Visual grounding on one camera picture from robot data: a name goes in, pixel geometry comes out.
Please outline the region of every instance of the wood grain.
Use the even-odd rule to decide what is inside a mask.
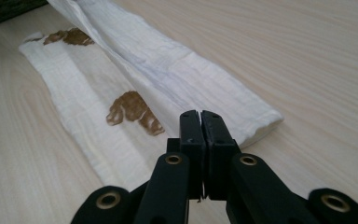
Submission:
[[[358,1],[117,2],[282,111],[244,151],[293,192],[332,188],[358,202]],[[17,51],[32,32],[68,27],[50,6],[0,24],[0,223],[68,223],[101,186]]]
[[[244,151],[292,191],[358,202],[358,1],[117,2],[282,111],[283,124]]]

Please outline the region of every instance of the brown stain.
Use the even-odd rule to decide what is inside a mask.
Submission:
[[[57,33],[49,35],[43,45],[47,45],[50,43],[57,42],[61,40],[69,45],[83,45],[87,46],[90,44],[94,44],[94,41],[86,35],[83,31],[78,28],[73,28],[69,31],[58,31]]]
[[[139,124],[150,135],[156,136],[164,132],[164,128],[137,91],[125,92],[113,102],[109,111],[106,116],[109,125],[117,125],[125,117],[129,121],[139,120]]]

